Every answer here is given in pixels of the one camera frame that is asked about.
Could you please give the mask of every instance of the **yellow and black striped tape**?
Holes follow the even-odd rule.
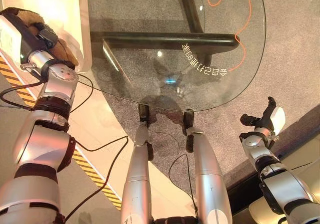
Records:
[[[11,70],[7,63],[0,57],[0,73],[6,78],[12,87],[23,85],[16,74]],[[18,96],[22,98],[24,103],[33,107],[35,105],[35,99],[30,95],[28,90],[19,89],[16,91]],[[101,187],[104,184],[104,180],[98,175],[92,165],[86,160],[86,158],[79,151],[75,150],[72,158],[81,167],[81,169],[88,175],[88,177],[98,186]],[[104,195],[112,202],[112,204],[120,211],[121,210],[121,200],[113,192],[109,186],[105,186],[102,190]]]

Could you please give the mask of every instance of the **black cable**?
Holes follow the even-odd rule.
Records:
[[[298,166],[298,167],[292,168],[292,169],[291,169],[291,171],[292,171],[292,170],[294,170],[294,169],[297,169],[297,168],[304,167],[304,166],[309,165],[309,164],[311,164],[311,163],[312,163],[312,162],[309,162],[309,163],[303,164],[303,165],[301,165],[301,166]]]
[[[99,148],[96,148],[96,149],[88,149],[88,148],[86,148],[84,145],[82,145],[80,142],[78,142],[77,140],[76,140],[75,142],[78,143],[80,147],[82,147],[83,149],[87,150],[88,152],[95,152],[95,151],[100,150],[101,148],[104,148],[104,147],[108,146],[108,145],[111,144],[111,143],[114,143],[114,142],[116,142],[116,141],[119,141],[119,140],[121,140],[121,139],[123,139],[123,138],[127,138],[127,137],[128,137],[128,136],[124,136],[124,137],[122,137],[122,138],[115,139],[115,140],[113,140],[112,142],[109,142],[109,143],[107,143],[107,144],[104,144],[103,146],[101,146],[101,147],[99,147]]]
[[[40,84],[42,84],[43,82],[42,81],[39,81],[37,83],[31,83],[31,84],[26,84],[26,85],[21,85],[21,86],[17,86],[17,87],[12,87],[12,88],[8,88],[8,89],[5,89],[4,91],[2,91],[0,93],[0,99],[3,101],[3,102],[6,102],[8,104],[11,104],[15,107],[19,107],[19,108],[23,108],[25,110],[29,110],[31,111],[32,110],[32,107],[28,107],[28,106],[24,106],[24,105],[21,105],[21,104],[17,104],[17,103],[14,103],[14,102],[11,102],[7,99],[4,98],[4,95],[7,94],[7,93],[10,93],[12,91],[15,91],[15,90],[18,90],[18,89],[22,89],[22,88],[31,88],[31,87],[36,87],[36,86],[39,86]]]
[[[111,166],[109,168],[109,171],[108,171],[108,175],[106,176],[106,179],[105,179],[105,182],[104,184],[98,189],[96,190],[95,192],[93,192],[92,194],[90,194],[87,198],[85,198],[81,203],[79,203],[70,213],[69,215],[65,218],[64,220],[64,223],[67,222],[67,220],[79,209],[79,207],[81,207],[86,201],[88,201],[90,198],[92,198],[94,195],[96,195],[98,192],[100,192],[103,188],[105,188],[105,186],[107,185],[107,182],[109,180],[109,177],[110,177],[110,173],[111,173],[111,170],[118,158],[118,156],[120,155],[120,153],[122,152],[122,150],[126,147],[126,145],[128,144],[129,142],[129,138],[128,136],[126,136],[126,142],[125,144],[121,147],[121,149],[118,151],[118,153],[116,154],[115,158],[113,159],[112,163],[111,163]]]
[[[286,217],[280,218],[280,220],[278,221],[278,224],[281,224],[281,223],[285,222],[286,220],[287,220]]]
[[[191,196],[189,195],[189,193],[187,193],[185,190],[181,189],[180,187],[178,187],[171,179],[171,176],[170,176],[170,171],[171,171],[171,168],[173,167],[173,165],[176,163],[176,161],[181,158],[182,156],[186,156],[186,163],[187,163],[187,166],[188,166],[188,176],[189,176],[189,185],[190,185],[190,191],[191,191]],[[197,215],[197,212],[198,212],[198,207],[196,206],[196,203],[195,203],[195,200],[194,200],[194,194],[192,192],[192,186],[191,186],[191,178],[190,178],[190,169],[189,169],[189,158],[187,156],[186,153],[180,155],[179,157],[177,157],[174,162],[171,164],[170,168],[169,168],[169,179],[170,181],[172,182],[173,185],[175,185],[177,188],[179,188],[181,191],[185,192],[191,199],[192,199],[192,202],[193,202],[193,206],[194,206],[194,211],[195,211],[195,215]]]
[[[160,133],[160,134],[166,134],[166,135],[168,135],[168,136],[171,136],[171,137],[176,141],[176,144],[177,144],[177,147],[178,147],[177,155],[179,155],[179,152],[180,152],[180,145],[179,145],[178,140],[177,140],[174,136],[172,136],[172,135],[171,135],[171,134],[169,134],[169,133],[156,132],[156,131],[152,131],[152,130],[150,130],[150,129],[149,129],[149,131],[150,131],[150,132],[152,132],[152,133]]]
[[[92,93],[94,92],[94,87],[93,87],[94,84],[92,83],[91,79],[89,79],[88,77],[86,77],[86,76],[84,76],[84,75],[82,75],[82,74],[78,74],[78,75],[86,78],[87,80],[89,80],[89,82],[91,83],[91,86],[89,86],[89,85],[87,85],[87,84],[86,84],[86,86],[89,86],[89,87],[91,88],[91,92],[90,92],[89,96],[88,96],[81,104],[79,104],[76,108],[74,108],[73,110],[71,110],[70,113],[72,113],[73,111],[76,111],[78,108],[80,108],[80,107],[91,97]]]

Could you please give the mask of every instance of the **glass table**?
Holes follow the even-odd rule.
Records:
[[[89,2],[89,16],[92,70],[104,92],[201,111],[236,98],[258,70],[263,0],[101,2],[105,10]]]

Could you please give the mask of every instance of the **silver arm segment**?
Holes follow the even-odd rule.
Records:
[[[148,138],[148,128],[145,123],[141,123],[135,135],[133,153],[123,189],[121,224],[150,224],[152,222]]]
[[[41,54],[42,62],[52,59]],[[15,142],[15,176],[0,189],[0,224],[63,223],[57,172],[68,166],[75,149],[67,130],[78,76],[59,62],[47,74]]]
[[[273,212],[285,214],[289,224],[320,223],[320,205],[307,185],[267,148],[274,140],[273,134],[268,128],[256,126],[254,132],[240,136],[244,152],[261,179],[266,201]]]
[[[196,199],[202,224],[232,224],[228,194],[215,153],[204,132],[190,127],[193,135]]]

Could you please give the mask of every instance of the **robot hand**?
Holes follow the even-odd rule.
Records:
[[[42,17],[18,8],[0,12],[0,48],[8,63],[44,83],[15,141],[14,178],[0,189],[0,224],[62,224],[57,172],[76,145],[67,131],[78,62]]]
[[[278,135],[286,123],[285,112],[277,104],[272,97],[268,97],[268,107],[263,112],[262,118],[248,116],[246,113],[240,118],[245,126],[255,126],[268,128],[274,135]]]
[[[285,214],[289,224],[319,223],[320,205],[315,203],[308,187],[270,151],[286,118],[275,100],[268,99],[262,118],[247,114],[240,118],[242,124],[255,126],[254,132],[240,135],[243,150],[258,172],[261,191],[274,213]]]
[[[0,12],[0,49],[8,63],[37,78],[41,76],[43,64],[39,59],[43,56],[63,61],[69,67],[78,66],[66,42],[39,14],[29,10],[9,7]]]

